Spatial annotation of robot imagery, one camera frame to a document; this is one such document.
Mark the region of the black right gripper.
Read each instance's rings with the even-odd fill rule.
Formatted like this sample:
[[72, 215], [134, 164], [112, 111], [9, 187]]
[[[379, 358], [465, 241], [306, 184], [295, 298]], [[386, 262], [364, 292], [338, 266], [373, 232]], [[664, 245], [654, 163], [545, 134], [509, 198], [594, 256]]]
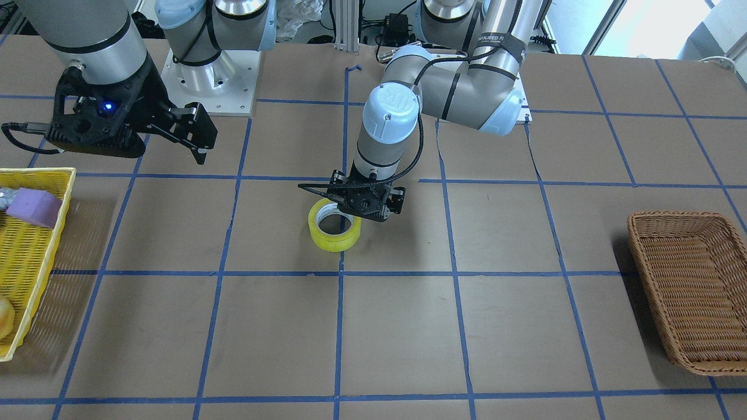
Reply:
[[141, 98], [136, 101], [136, 105], [141, 106], [142, 116], [138, 117], [134, 128], [186, 147], [195, 162], [204, 165], [217, 138], [217, 128], [205, 107], [195, 102], [176, 106], [151, 58], [142, 65], [142, 70], [145, 69], [148, 72], [139, 91]]

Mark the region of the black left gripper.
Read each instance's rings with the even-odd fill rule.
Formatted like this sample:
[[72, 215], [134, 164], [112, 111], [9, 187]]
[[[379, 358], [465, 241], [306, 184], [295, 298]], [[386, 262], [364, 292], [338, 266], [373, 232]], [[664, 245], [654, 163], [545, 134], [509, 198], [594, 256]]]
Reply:
[[400, 214], [406, 197], [406, 188], [393, 187], [392, 183], [382, 183], [365, 188], [355, 188], [356, 184], [375, 183], [376, 178], [366, 177], [352, 169], [348, 176], [334, 170], [330, 178], [330, 200], [336, 202], [338, 210], [344, 214], [360, 218], [388, 218]]

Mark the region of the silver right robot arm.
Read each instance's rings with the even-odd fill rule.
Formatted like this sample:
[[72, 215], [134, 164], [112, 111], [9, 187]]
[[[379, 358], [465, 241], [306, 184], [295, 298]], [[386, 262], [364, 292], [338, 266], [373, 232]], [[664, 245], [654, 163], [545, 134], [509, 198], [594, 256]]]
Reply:
[[141, 135], [148, 134], [185, 147], [203, 165], [217, 128], [200, 98], [240, 82], [231, 50], [271, 50], [277, 39], [275, 1], [157, 1], [170, 63], [194, 98], [177, 106], [123, 1], [16, 4], [65, 66], [50, 122], [2, 124], [13, 146], [39, 155], [137, 159], [146, 152]]

